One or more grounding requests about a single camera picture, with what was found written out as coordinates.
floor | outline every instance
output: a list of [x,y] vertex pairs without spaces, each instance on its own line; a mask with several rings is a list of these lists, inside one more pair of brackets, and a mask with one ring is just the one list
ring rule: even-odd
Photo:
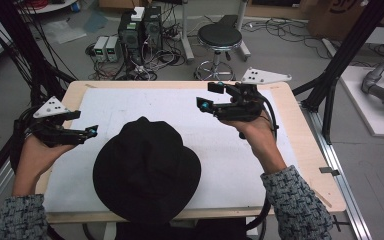
[[[95,16],[95,13],[92,6],[80,13],[72,13],[69,9],[66,9],[52,14],[43,14],[41,19],[43,23],[69,19],[68,23],[72,28],[81,28],[91,17]],[[113,35],[117,32],[117,13],[107,12],[105,15],[112,18],[103,23],[104,27],[96,29],[95,32],[87,32],[86,37],[64,44],[52,43],[52,47],[79,79],[87,80],[94,72],[92,61],[85,55],[85,48],[94,43],[98,36]],[[192,30],[204,20],[207,19],[203,17],[191,18],[188,22],[190,24],[188,29]],[[257,30],[257,28],[258,26],[255,24],[252,28],[247,25],[242,32],[243,39],[252,56],[244,62],[240,54],[232,54],[232,61],[229,64],[238,76],[241,76],[249,67],[291,74],[293,80],[288,84],[293,89],[319,76],[329,64],[330,60],[325,59],[328,58],[327,51],[320,41],[308,39],[305,44],[303,41],[285,41],[277,36],[276,31],[271,30],[271,33],[274,34],[272,35],[264,28],[260,30]],[[292,26],[291,28],[294,33],[308,34],[305,27]],[[283,38],[297,39],[291,36],[289,38],[284,36]],[[212,58],[212,53],[200,47],[195,37],[189,39],[196,57],[195,62],[190,65],[183,64],[161,69],[157,72],[158,80],[194,80],[194,68],[200,62]],[[37,43],[44,49],[43,41],[39,40]],[[374,65],[384,59],[384,56],[380,56],[370,48],[373,48],[373,46],[364,46],[351,64],[361,65],[364,64],[361,62],[365,62]],[[306,95],[307,93],[297,96],[297,100],[305,99]],[[11,135],[13,120],[18,118],[28,105],[29,89],[27,85],[11,60],[5,54],[1,55],[0,149]],[[323,104],[320,107],[320,114],[321,116],[323,114]],[[368,225],[371,237],[373,239],[384,239],[384,138],[370,135],[340,83],[336,90],[331,131],[331,139],[336,154]],[[10,189],[11,183],[4,189],[0,197],[0,205],[3,199],[10,194]],[[338,214],[337,218],[338,221],[348,221],[346,214]],[[279,239],[277,236],[277,223],[274,217],[269,218],[268,226],[266,239]],[[80,224],[55,225],[54,227],[66,239],[86,239]],[[103,239],[105,229],[103,223],[89,224],[89,228],[95,239]],[[340,231],[334,227],[332,235],[333,239],[355,239],[352,229],[346,225],[341,225]]]

gray knit sleeve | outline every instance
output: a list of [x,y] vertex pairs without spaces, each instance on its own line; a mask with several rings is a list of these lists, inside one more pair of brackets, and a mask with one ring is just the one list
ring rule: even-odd
[[282,239],[331,239],[332,219],[294,166],[278,173],[262,174]]
[[5,199],[0,213],[0,239],[47,239],[43,194]]

person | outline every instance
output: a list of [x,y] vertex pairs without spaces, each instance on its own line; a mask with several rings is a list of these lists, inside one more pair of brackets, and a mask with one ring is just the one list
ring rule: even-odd
[[[223,121],[243,133],[264,173],[261,175],[274,207],[281,239],[331,239],[332,220],[296,168],[286,166],[265,113],[252,122]],[[74,146],[48,148],[35,136],[23,145],[12,196],[0,213],[0,239],[46,239],[43,194],[35,194],[42,173]]]

